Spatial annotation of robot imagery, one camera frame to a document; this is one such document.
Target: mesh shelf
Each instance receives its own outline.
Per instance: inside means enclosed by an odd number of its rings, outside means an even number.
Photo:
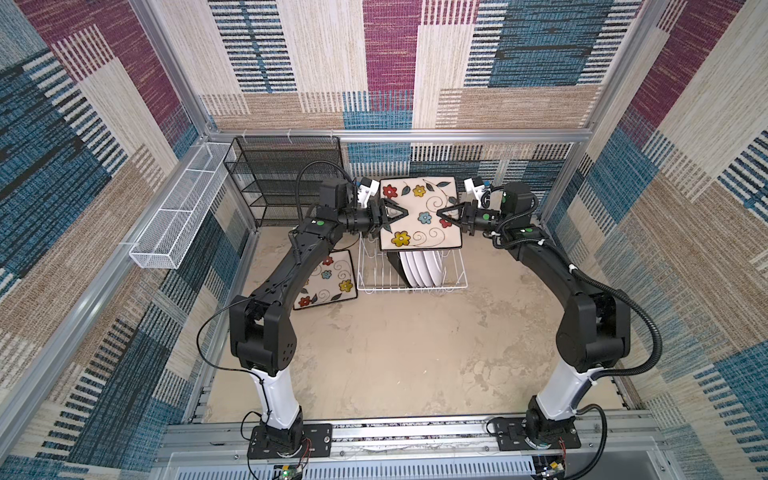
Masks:
[[[141,268],[177,269],[227,177],[229,144],[206,143],[197,151],[131,248]]]
[[[437,250],[442,255],[442,286],[408,286],[387,260],[386,252],[379,249],[379,239],[360,237],[357,254],[357,288],[373,292],[452,292],[467,288],[467,273],[461,249]]]
[[[335,137],[237,137],[224,166],[262,225],[295,225],[296,176],[310,162],[329,161],[343,166]],[[341,173],[325,164],[313,165],[302,176],[300,203],[305,212],[319,201],[320,184]]]

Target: white wire dish rack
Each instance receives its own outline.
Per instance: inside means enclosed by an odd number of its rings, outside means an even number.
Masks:
[[[227,177],[223,160],[233,156],[230,144],[200,147],[131,248],[138,266],[179,268]]]
[[[441,286],[408,286],[379,248],[379,239],[360,237],[357,254],[357,288],[373,292],[452,292],[467,288],[467,273],[461,249],[437,250],[442,256]]]

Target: black mesh shelf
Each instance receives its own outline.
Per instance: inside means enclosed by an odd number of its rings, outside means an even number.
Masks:
[[[234,161],[224,165],[240,189],[259,226],[295,225],[296,176],[309,163],[329,161],[343,168],[341,147],[336,137],[238,137],[232,142]],[[335,168],[319,164],[310,167],[299,185],[302,211],[319,200],[320,183],[342,177]]]

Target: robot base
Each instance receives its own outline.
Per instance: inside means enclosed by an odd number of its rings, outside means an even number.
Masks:
[[[496,417],[491,421],[493,425],[493,432],[496,432],[496,443],[498,449],[502,452],[516,452],[518,450],[536,450],[527,441],[525,434],[525,417]],[[575,429],[568,429],[560,435],[559,438],[565,442],[566,449],[579,449],[581,448],[581,440],[578,438]],[[553,444],[550,448],[559,449],[557,443]]]
[[[278,454],[285,451],[285,444],[276,441],[274,435],[270,435],[272,428],[259,423],[253,427],[248,444],[248,458],[251,460],[264,460],[270,458],[301,458],[306,452],[309,442],[303,441],[304,438],[312,442],[310,450],[311,458],[330,457],[331,441],[333,440],[333,425],[330,423],[313,423],[303,426],[301,443],[299,449],[293,454]]]

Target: concrete floor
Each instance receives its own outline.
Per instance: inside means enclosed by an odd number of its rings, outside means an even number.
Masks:
[[[288,251],[287,231],[262,229],[244,294]],[[361,292],[357,300],[291,313],[298,349],[290,369],[305,419],[526,410],[558,361],[562,307],[538,277],[485,238],[465,235],[462,255],[466,290]],[[228,347],[220,364],[240,366]],[[583,404],[592,402],[623,408],[608,378]],[[251,409],[261,405],[248,375],[217,372],[205,421],[239,422]]]

